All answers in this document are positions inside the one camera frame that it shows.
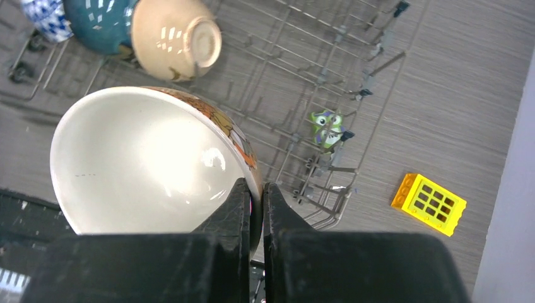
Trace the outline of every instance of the blue and white cup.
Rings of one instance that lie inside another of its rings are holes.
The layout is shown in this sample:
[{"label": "blue and white cup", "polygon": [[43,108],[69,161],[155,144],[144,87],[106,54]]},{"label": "blue and white cup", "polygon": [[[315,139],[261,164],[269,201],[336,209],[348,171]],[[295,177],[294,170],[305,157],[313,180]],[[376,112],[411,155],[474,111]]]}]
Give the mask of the blue and white cup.
[{"label": "blue and white cup", "polygon": [[50,42],[59,43],[74,34],[65,19],[62,0],[22,0],[22,12]]}]

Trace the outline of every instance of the ceramic mug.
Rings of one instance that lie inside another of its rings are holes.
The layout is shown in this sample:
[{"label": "ceramic mug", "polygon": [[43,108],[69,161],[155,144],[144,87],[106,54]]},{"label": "ceramic mug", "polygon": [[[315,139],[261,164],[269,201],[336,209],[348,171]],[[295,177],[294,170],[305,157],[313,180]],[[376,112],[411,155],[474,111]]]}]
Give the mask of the ceramic mug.
[{"label": "ceramic mug", "polygon": [[48,41],[59,43],[73,36],[62,0],[22,0],[22,12]]},{"label": "ceramic mug", "polygon": [[131,48],[132,12],[137,0],[66,0],[65,15],[76,39],[103,55]]},{"label": "ceramic mug", "polygon": [[140,1],[132,16],[132,46],[148,74],[189,81],[219,58],[221,32],[199,0]]},{"label": "ceramic mug", "polygon": [[260,240],[255,153],[230,118],[184,92],[123,86],[83,97],[56,128],[50,172],[77,234],[191,232],[244,177],[251,256]]}]

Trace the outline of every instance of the dish rack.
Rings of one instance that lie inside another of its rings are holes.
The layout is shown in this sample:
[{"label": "dish rack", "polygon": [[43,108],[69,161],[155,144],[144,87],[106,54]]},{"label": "dish rack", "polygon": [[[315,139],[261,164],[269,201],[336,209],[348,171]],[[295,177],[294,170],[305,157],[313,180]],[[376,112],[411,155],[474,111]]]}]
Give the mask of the dish rack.
[{"label": "dish rack", "polygon": [[[32,107],[41,95],[52,96],[49,108],[61,116],[82,96],[111,86],[156,85],[193,93],[224,110],[246,133],[257,151],[265,181],[274,181],[287,201],[316,229],[340,221],[360,173],[363,159],[383,116],[387,97],[374,87],[381,71],[405,57],[391,47],[396,20],[409,4],[398,0],[212,0],[223,49],[216,66],[187,83],[148,76],[134,56],[99,56],[75,39],[52,45],[32,28],[0,39],[9,85],[0,88],[3,102]],[[0,11],[19,7],[0,0]],[[0,19],[2,32],[15,31]],[[13,41],[20,48],[13,48]],[[391,84],[382,88],[392,89]],[[367,102],[375,122],[357,128]],[[339,136],[329,148],[314,142],[311,113],[332,112],[345,130],[328,122],[318,131]],[[348,155],[351,145],[361,155]]]}]

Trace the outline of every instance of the yellow toy block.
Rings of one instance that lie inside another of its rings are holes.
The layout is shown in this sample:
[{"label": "yellow toy block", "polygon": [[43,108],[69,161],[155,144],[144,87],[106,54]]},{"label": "yellow toy block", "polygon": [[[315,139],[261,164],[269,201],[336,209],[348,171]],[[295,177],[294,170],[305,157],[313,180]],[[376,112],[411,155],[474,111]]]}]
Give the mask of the yellow toy block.
[{"label": "yellow toy block", "polygon": [[451,237],[466,201],[420,174],[406,174],[391,205]]}]

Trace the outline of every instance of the green alien toy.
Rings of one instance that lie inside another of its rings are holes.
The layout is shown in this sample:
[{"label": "green alien toy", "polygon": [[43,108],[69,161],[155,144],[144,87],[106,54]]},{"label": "green alien toy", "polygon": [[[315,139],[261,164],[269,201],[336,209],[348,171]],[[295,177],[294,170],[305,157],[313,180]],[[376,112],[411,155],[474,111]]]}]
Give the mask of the green alien toy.
[{"label": "green alien toy", "polygon": [[[322,112],[313,112],[310,114],[310,120],[314,122],[314,142],[321,144],[325,148],[330,148],[333,144],[338,142],[342,137],[342,133],[345,128],[342,126],[342,116],[336,115],[330,110],[324,110]],[[328,137],[326,137],[328,127],[321,129],[324,125],[332,121],[331,132],[329,132]]]}]

